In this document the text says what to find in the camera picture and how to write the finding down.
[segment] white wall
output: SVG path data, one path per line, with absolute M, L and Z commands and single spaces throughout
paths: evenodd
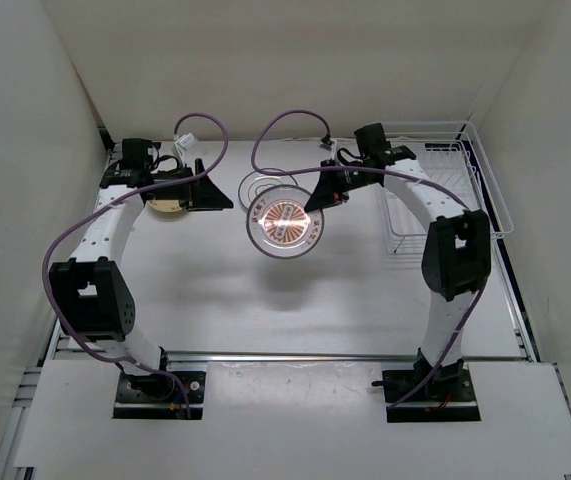
M 554 1 L 481 136 L 515 223 L 507 248 L 571 405 L 571 2 Z
M 101 149 L 41 4 L 0 0 L 0 440 L 22 371 L 52 325 L 42 255 L 93 202 Z
M 168 139 L 177 116 L 201 110 L 251 139 L 290 108 L 323 113 L 337 134 L 479 120 L 548 1 L 44 3 L 114 138 Z M 299 118 L 275 134 L 310 126 Z

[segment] white cable connector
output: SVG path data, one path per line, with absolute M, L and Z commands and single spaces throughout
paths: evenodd
M 174 152 L 174 155 L 183 160 L 187 150 L 192 148 L 197 143 L 198 139 L 191 133 L 186 133 L 185 135 L 181 135 L 180 137 L 174 136 L 174 145 L 172 146 L 172 150 Z

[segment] black wire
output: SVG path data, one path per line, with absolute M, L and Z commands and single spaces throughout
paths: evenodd
M 343 157 L 343 153 L 345 153 L 345 155 L 348 155 L 357 161 L 350 162 L 349 160 L 345 160 L 345 157 Z M 338 158 L 338 161 L 341 162 L 343 165 L 346 165 L 346 166 L 360 165 L 361 161 L 363 160 L 363 157 L 360 157 L 358 155 L 354 155 L 352 152 L 350 152 L 349 150 L 347 150 L 344 147 L 338 149 L 338 151 L 336 152 L 336 158 Z
M 175 157 L 174 155 L 163 155 L 158 157 L 156 161 L 152 164 L 152 170 L 156 170 L 159 165 L 167 160 L 176 160 L 176 168 L 179 169 L 181 167 L 181 161 Z

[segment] cable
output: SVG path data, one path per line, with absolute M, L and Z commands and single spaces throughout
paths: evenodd
M 254 170 L 256 170 L 259 173 L 262 173 L 263 175 L 272 175 L 275 177 L 282 177 L 285 175 L 302 175 L 304 173 L 317 173 L 317 172 L 365 172 L 365 173 L 375 173 L 377 175 L 381 175 L 381 174 L 391 175 L 392 177 L 398 177 L 398 178 L 402 178 L 404 180 L 409 180 L 411 182 L 420 182 L 423 185 L 428 185 L 428 186 L 438 190 L 439 192 L 444 193 L 445 195 L 448 195 L 456 203 L 461 205 L 463 208 L 469 210 L 467 205 L 465 205 L 465 202 L 463 202 L 456 194 L 454 194 L 453 192 L 450 192 L 447 188 L 443 187 L 442 185 L 440 185 L 436 182 L 433 182 L 431 180 L 428 180 L 428 179 L 414 177 L 413 175 L 407 175 L 405 173 L 391 172 L 389 170 L 380 170 L 378 168 L 357 167 L 357 166 L 347 166 L 347 165 L 345 165 L 345 166 L 335 165 L 335 166 L 330 166 L 330 167 L 310 167 L 310 168 L 301 168 L 299 170 L 289 170 L 289 171 L 282 171 L 282 170 L 279 171 L 279 170 L 274 170 L 274 169 L 270 169 L 270 168 L 259 167 L 256 164 L 256 152 L 258 151 L 258 147 L 260 146 L 261 142 L 265 138 L 265 135 L 267 135 L 267 132 L 269 132 L 270 129 L 279 120 L 281 120 L 281 119 L 283 119 L 289 115 L 294 115 L 294 114 L 303 114 L 303 115 L 312 116 L 314 118 L 318 118 L 323 123 L 323 125 L 325 126 L 326 135 L 324 138 L 329 138 L 329 136 L 330 136 L 329 124 L 318 113 L 311 112 L 309 110 L 288 110 L 287 112 L 283 112 L 280 115 L 277 115 L 271 122 L 269 122 L 267 124 L 267 126 L 263 129 L 263 131 L 259 135 L 259 137 L 256 139 L 256 142 L 254 142 L 254 147 L 252 148 L 252 154 L 250 157 L 251 162 L 252 162 L 252 168 Z
M 423 388 L 425 385 L 427 385 L 427 382 L 429 382 L 434 375 L 436 375 L 436 373 L 438 372 L 438 369 L 443 364 L 445 357 L 447 357 L 447 354 L 449 353 L 452 346 L 456 342 L 456 339 L 460 335 L 461 330 L 463 329 L 463 327 L 467 323 L 467 319 L 470 317 L 470 315 L 474 311 L 474 308 L 476 308 L 476 305 L 478 305 L 478 301 L 481 299 L 481 295 L 483 295 L 483 292 L 485 291 L 485 285 L 487 285 L 487 283 L 483 283 L 483 285 L 481 285 L 481 287 L 478 289 L 478 292 L 476 292 L 476 295 L 474 296 L 472 303 L 469 304 L 469 307 L 465 311 L 465 314 L 463 314 L 461 321 L 458 322 L 458 325 L 456 325 L 456 328 L 454 329 L 454 333 L 452 333 L 452 336 L 450 337 L 449 341 L 445 344 L 445 348 L 443 349 L 441 356 L 438 357 L 438 360 L 436 360 L 436 363 L 434 364 L 432 369 L 429 371 L 429 373 L 427 375 L 425 375 L 425 378 L 423 378 L 423 380 L 418 382 L 418 385 L 416 385 L 414 388 L 412 388 L 409 392 L 407 392 L 401 398 L 396 400 L 394 403 L 392 403 L 391 405 L 388 405 L 387 411 L 390 411 L 393 408 L 396 408 L 401 403 L 403 403 L 405 400 L 413 397 L 421 388 Z
M 345 157 L 343 157 L 343 153 L 345 153 L 345 155 L 352 157 L 354 160 L 356 160 L 356 162 L 349 162 L 349 161 L 345 160 Z M 338 161 L 341 162 L 342 165 L 346 165 L 346 166 L 358 165 L 363 160 L 363 157 L 359 157 L 358 155 L 354 155 L 352 152 L 350 152 L 345 147 L 338 149 L 338 151 L 336 152 L 336 158 L 338 158 Z
M 162 155 L 157 157 L 156 160 L 154 160 L 154 163 L 152 165 L 152 170 L 156 170 L 159 167 L 159 165 L 166 160 L 176 160 L 176 168 L 177 169 L 181 168 L 182 162 L 177 157 L 175 157 L 174 155 Z
M 466 210 L 469 210 L 469 208 L 467 207 L 465 202 L 463 202 L 463 200 L 461 200 L 457 195 L 455 195 L 453 192 L 449 191 L 447 188 L 443 187 L 442 185 L 439 185 L 438 183 L 433 182 L 431 180 L 414 177 L 412 175 L 407 175 L 405 173 L 392 172 L 392 171 L 389 171 L 387 169 L 380 170 L 377 168 L 358 167 L 358 166 L 353 166 L 353 165 L 343 165 L 343 166 L 336 165 L 336 166 L 330 166 L 330 167 L 311 167 L 311 168 L 302 168 L 299 170 L 289 170 L 289 171 L 282 171 L 282 170 L 279 171 L 279 170 L 271 170 L 268 168 L 260 168 L 256 164 L 256 152 L 258 151 L 258 147 L 260 146 L 261 142 L 265 138 L 265 135 L 267 135 L 267 132 L 269 132 L 269 130 L 279 120 L 281 120 L 281 119 L 283 119 L 289 115 L 294 115 L 294 114 L 303 114 L 303 115 L 312 116 L 314 118 L 318 118 L 323 123 L 323 125 L 325 126 L 326 135 L 325 135 L 324 139 L 330 138 L 331 132 L 330 132 L 329 124 L 319 114 L 317 114 L 315 112 L 311 112 L 309 110 L 288 110 L 287 112 L 283 112 L 280 115 L 277 115 L 271 122 L 269 122 L 267 124 L 267 126 L 265 126 L 265 128 L 263 129 L 263 131 L 261 132 L 259 137 L 256 139 L 256 142 L 254 142 L 254 147 L 252 148 L 252 154 L 251 154 L 251 158 L 250 158 L 251 162 L 252 162 L 252 168 L 254 168 L 254 170 L 256 170 L 259 173 L 262 173 L 263 175 L 273 175 L 273 176 L 277 176 L 277 177 L 278 176 L 284 176 L 284 175 L 302 175 L 304 173 L 317 173 L 317 172 L 366 172 L 366 173 L 375 173 L 378 175 L 380 175 L 380 174 L 391 175 L 393 177 L 402 178 L 404 180 L 409 180 L 412 182 L 420 182 L 422 185 L 427 185 L 429 187 L 432 187 L 432 188 L 438 190 L 439 192 L 444 193 L 445 195 L 448 195 L 456 203 L 461 205 Z M 454 346 L 454 343 L 456 342 L 456 339 L 460 335 L 462 328 L 465 326 L 465 323 L 467 323 L 467 319 L 470 317 L 470 315 L 474 311 L 474 308 L 478 304 L 478 301 L 480 300 L 481 295 L 485 291 L 485 285 L 486 285 L 486 282 L 483 283 L 483 285 L 481 285 L 480 288 L 478 289 L 478 292 L 474 296 L 474 299 L 472 300 L 469 307 L 467 308 L 467 310 L 463 314 L 460 322 L 458 323 L 458 325 L 454 329 L 454 333 L 452 333 L 452 336 L 450 337 L 449 341 L 445 345 L 445 348 L 443 349 L 441 356 L 438 358 L 438 360 L 436 361 L 436 363 L 434 364 L 432 369 L 429 371 L 429 373 L 412 390 L 410 390 L 408 393 L 403 395 L 396 402 L 392 403 L 391 405 L 388 405 L 387 406 L 388 411 L 397 407 L 398 405 L 403 403 L 405 400 L 411 398 L 416 392 L 418 392 L 421 388 L 423 388 L 434 375 L 436 375 L 436 373 L 438 372 L 438 369 L 442 366 L 443 361 L 445 360 L 445 357 L 447 357 L 447 354 L 449 353 L 451 348 Z
M 136 360 L 134 358 L 132 358 L 131 356 L 114 357 L 114 358 L 105 357 L 105 356 L 95 352 L 92 348 L 90 348 L 89 345 L 87 345 L 87 343 L 83 339 L 83 337 L 81 335 L 79 335 L 78 333 L 76 333 L 76 331 L 74 330 L 72 325 L 69 323 L 67 318 L 65 318 L 63 311 L 59 307 L 58 303 L 56 303 L 56 299 L 54 298 L 54 292 L 52 290 L 52 284 L 49 281 L 49 265 L 50 265 L 52 256 L 54 254 L 54 251 L 63 242 L 63 240 L 65 240 L 72 233 L 74 233 L 76 230 L 80 229 L 84 225 L 87 225 L 88 223 L 92 222 L 93 220 L 96 220 L 98 217 L 103 215 L 105 212 L 110 210 L 112 207 L 114 207 L 116 205 L 120 205 L 121 203 L 123 203 L 128 198 L 131 198 L 135 195 L 140 195 L 141 193 L 151 192 L 151 191 L 157 190 L 159 188 L 165 188 L 165 187 L 170 187 L 170 186 L 182 185 L 182 184 L 189 183 L 189 182 L 194 182 L 196 180 L 199 180 L 199 179 L 205 177 L 212 170 L 214 170 L 214 168 L 216 168 L 218 166 L 218 164 L 221 162 L 221 160 L 223 159 L 223 157 L 227 153 L 227 147 L 229 146 L 229 134 L 227 133 L 227 129 L 218 119 L 212 117 L 211 115 L 208 115 L 206 113 L 190 113 L 190 114 L 184 115 L 183 117 L 181 117 L 178 120 L 178 122 L 176 122 L 176 126 L 174 127 L 174 132 L 178 131 L 178 128 L 181 126 L 181 124 L 183 122 L 185 122 L 185 120 L 188 120 L 189 118 L 192 118 L 192 117 L 201 117 L 201 118 L 206 118 L 208 120 L 211 120 L 220 128 L 221 133 L 223 134 L 223 148 L 221 149 L 221 153 L 218 155 L 218 158 L 212 163 L 212 165 L 210 165 L 208 168 L 206 168 L 203 172 L 199 173 L 198 175 L 194 175 L 193 177 L 181 178 L 181 179 L 171 180 L 171 181 L 168 181 L 165 183 L 161 183 L 158 185 L 148 185 L 146 187 L 137 188 L 137 189 L 132 190 L 131 192 L 128 192 L 125 195 L 122 195 L 122 196 L 118 197 L 117 199 L 111 201 L 110 203 L 105 205 L 103 208 L 95 211 L 91 215 L 89 215 L 89 216 L 85 217 L 84 219 L 82 219 L 81 221 L 75 223 L 74 225 L 69 227 L 67 230 L 65 230 L 63 233 L 61 233 L 58 237 L 56 237 L 54 239 L 54 241 L 52 242 L 52 244 L 47 249 L 47 251 L 45 252 L 45 256 L 43 258 L 43 264 L 41 267 L 41 279 L 43 282 L 43 288 L 45 289 L 45 295 L 47 296 L 49 303 L 52 305 L 54 312 L 58 316 L 58 319 L 59 319 L 62 327 L 74 339 L 74 341 L 76 343 L 78 343 L 78 345 L 81 347 L 81 349 L 85 353 L 87 353 L 90 357 L 92 357 L 96 360 L 99 360 L 101 362 L 116 363 L 116 364 L 122 363 L 122 362 L 129 362 L 132 365 L 137 366 L 138 368 L 140 368 L 141 370 L 143 370 L 145 372 L 148 372 L 151 374 L 156 374 L 156 375 L 162 375 L 164 377 L 167 377 L 167 378 L 170 378 L 170 379 L 176 381 L 178 383 L 179 388 L 183 392 L 183 397 L 185 398 L 185 405 L 187 407 L 187 417 L 188 418 L 191 418 L 191 415 L 190 415 L 190 410 L 189 410 L 189 403 L 187 400 L 187 392 L 185 391 L 185 386 L 183 385 L 183 383 L 180 381 L 180 379 L 176 375 L 174 375 L 171 372 L 166 372 L 164 370 L 155 370 L 155 369 L 150 368 L 146 365 L 137 363 Z

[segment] black bracket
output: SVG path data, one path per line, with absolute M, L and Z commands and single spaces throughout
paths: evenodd
M 458 246 L 457 240 L 464 245 Z M 477 291 L 491 268 L 489 217 L 484 211 L 439 217 L 429 225 L 421 270 L 430 290 L 449 302 Z
M 116 262 L 106 258 L 77 262 L 72 258 L 52 264 L 49 280 L 56 303 L 85 341 L 122 342 L 134 328 L 134 298 Z M 89 285 L 96 287 L 95 294 L 82 293 Z
M 181 370 L 172 373 L 187 390 L 191 419 L 201 420 L 207 373 Z M 185 412 L 174 404 L 178 392 L 168 377 L 136 377 L 121 373 L 114 398 L 113 418 L 187 420 Z
M 375 123 L 359 128 L 354 132 L 356 144 L 362 160 L 353 165 L 381 170 L 381 173 L 324 171 L 321 172 L 316 188 L 305 205 L 306 212 L 341 205 L 349 200 L 347 192 L 379 183 L 383 185 L 386 166 L 394 165 L 406 158 L 416 159 L 416 155 L 405 145 L 392 147 L 385 138 L 383 125 Z M 340 166 L 334 160 L 321 162 L 321 167 Z

